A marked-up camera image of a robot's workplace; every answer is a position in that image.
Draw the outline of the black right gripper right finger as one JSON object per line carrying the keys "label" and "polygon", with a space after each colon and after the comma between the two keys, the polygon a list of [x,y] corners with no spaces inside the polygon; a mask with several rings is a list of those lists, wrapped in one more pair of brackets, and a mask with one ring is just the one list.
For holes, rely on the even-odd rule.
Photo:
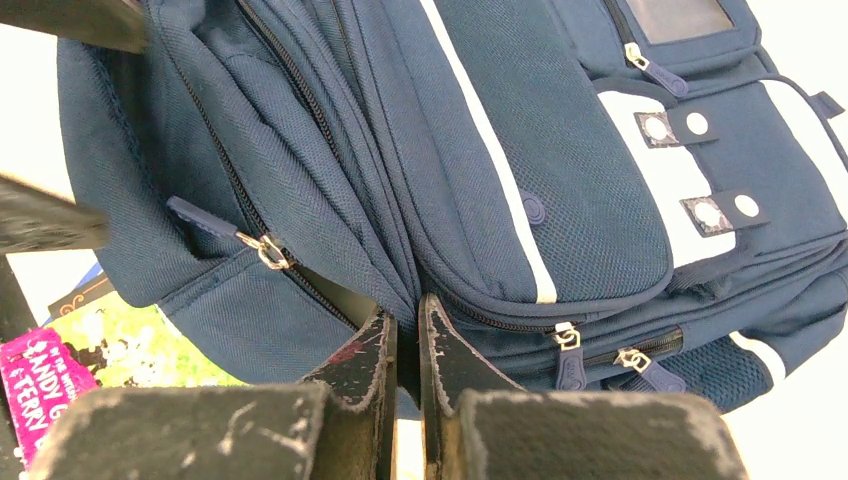
{"label": "black right gripper right finger", "polygon": [[744,479],[717,409],[689,394],[529,392],[418,310],[429,479]]}

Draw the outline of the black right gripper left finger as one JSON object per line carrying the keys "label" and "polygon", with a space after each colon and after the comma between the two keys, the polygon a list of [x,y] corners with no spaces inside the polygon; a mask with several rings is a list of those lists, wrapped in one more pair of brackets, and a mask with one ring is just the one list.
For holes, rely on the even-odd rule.
{"label": "black right gripper left finger", "polygon": [[396,321],[375,310],[293,384],[115,388],[50,429],[33,479],[387,479]]}

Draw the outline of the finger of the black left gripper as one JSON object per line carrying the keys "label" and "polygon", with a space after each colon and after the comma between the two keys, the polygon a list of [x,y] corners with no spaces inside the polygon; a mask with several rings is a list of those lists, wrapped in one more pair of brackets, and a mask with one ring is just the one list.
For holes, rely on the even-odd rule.
{"label": "finger of the black left gripper", "polygon": [[1,22],[138,54],[148,45],[141,3],[126,0],[1,0]]}
{"label": "finger of the black left gripper", "polygon": [[3,254],[98,249],[108,243],[103,213],[10,177],[1,178]]}

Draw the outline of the green dark cover book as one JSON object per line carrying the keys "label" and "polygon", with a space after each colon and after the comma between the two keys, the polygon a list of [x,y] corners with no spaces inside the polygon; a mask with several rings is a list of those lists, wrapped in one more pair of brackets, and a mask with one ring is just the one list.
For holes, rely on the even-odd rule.
{"label": "green dark cover book", "polygon": [[127,304],[103,273],[52,303],[46,326],[103,387],[237,386],[156,305]]}

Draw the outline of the navy blue student backpack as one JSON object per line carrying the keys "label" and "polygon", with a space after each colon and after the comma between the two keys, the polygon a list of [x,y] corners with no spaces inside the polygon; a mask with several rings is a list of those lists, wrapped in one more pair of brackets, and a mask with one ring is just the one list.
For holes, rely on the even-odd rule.
{"label": "navy blue student backpack", "polygon": [[843,329],[840,106],[744,1],[144,1],[133,54],[58,43],[97,257],[246,383],[366,316],[420,395],[427,302],[529,390],[734,410]]}

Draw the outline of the purple Treehouse book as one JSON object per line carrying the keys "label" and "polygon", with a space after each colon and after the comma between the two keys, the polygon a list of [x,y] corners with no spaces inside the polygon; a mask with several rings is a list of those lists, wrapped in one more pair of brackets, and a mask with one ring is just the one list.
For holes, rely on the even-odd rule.
{"label": "purple Treehouse book", "polygon": [[50,426],[75,399],[98,385],[51,328],[3,344],[1,375],[22,463],[29,469]]}

